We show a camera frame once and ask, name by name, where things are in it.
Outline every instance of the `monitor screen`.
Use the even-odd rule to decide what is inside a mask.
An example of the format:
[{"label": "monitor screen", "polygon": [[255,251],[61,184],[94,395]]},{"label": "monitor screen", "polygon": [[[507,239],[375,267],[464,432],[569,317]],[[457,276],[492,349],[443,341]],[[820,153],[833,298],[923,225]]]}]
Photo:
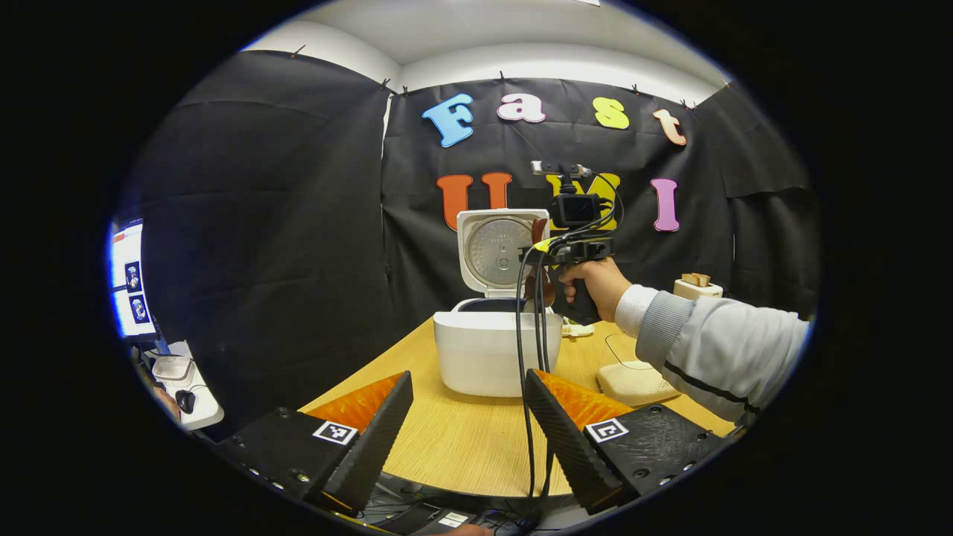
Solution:
[{"label": "monitor screen", "polygon": [[119,225],[110,244],[110,279],[116,324],[124,338],[154,339],[142,264],[142,218]]}]

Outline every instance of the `blue letter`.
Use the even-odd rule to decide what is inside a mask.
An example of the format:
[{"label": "blue letter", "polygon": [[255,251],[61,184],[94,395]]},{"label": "blue letter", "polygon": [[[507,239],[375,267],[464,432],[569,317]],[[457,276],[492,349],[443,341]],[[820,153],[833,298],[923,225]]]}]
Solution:
[{"label": "blue letter", "polygon": [[464,104],[470,104],[474,98],[467,93],[461,93],[453,98],[447,99],[437,104],[430,110],[423,113],[424,119],[434,121],[436,129],[443,135],[440,145],[450,147],[459,140],[474,133],[473,127],[464,127],[459,121],[469,123],[474,120],[474,115]]}]

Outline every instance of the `hand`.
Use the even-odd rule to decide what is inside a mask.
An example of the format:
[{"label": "hand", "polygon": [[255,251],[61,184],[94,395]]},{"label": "hand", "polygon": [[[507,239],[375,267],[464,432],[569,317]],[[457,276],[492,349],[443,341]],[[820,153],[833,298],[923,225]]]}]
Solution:
[{"label": "hand", "polygon": [[489,528],[470,524],[461,525],[440,534],[441,536],[493,536],[493,532]]},{"label": "hand", "polygon": [[593,297],[600,318],[607,322],[616,321],[618,301],[625,291],[629,290],[632,283],[618,270],[616,262],[611,257],[581,262],[566,268],[565,272],[559,276],[559,280],[565,284],[562,288],[566,293],[566,301],[569,303],[573,302],[573,297],[576,295],[573,279],[582,279],[586,282],[586,290]]},{"label": "hand", "polygon": [[155,397],[159,399],[159,402],[165,406],[166,410],[172,414],[172,418],[177,422],[181,421],[181,416],[179,415],[178,402],[174,398],[169,396],[169,393],[166,392],[162,387],[156,385],[152,386],[152,392],[155,394]]}]

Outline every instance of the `white cloth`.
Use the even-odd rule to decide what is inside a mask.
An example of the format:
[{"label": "white cloth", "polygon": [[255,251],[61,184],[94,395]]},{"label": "white cloth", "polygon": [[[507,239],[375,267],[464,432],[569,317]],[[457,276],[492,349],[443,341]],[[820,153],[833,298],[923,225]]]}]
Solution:
[{"label": "white cloth", "polygon": [[633,337],[639,336],[642,318],[649,304],[659,291],[654,288],[632,285],[622,294],[616,306],[616,325]]}]

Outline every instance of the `computer mouse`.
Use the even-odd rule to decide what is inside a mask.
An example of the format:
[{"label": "computer mouse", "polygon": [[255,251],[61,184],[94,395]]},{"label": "computer mouse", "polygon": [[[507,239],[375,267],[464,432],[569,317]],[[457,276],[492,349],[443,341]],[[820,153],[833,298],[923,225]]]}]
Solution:
[{"label": "computer mouse", "polygon": [[195,393],[191,391],[176,391],[175,401],[179,404],[179,409],[183,413],[192,413],[195,409]]}]

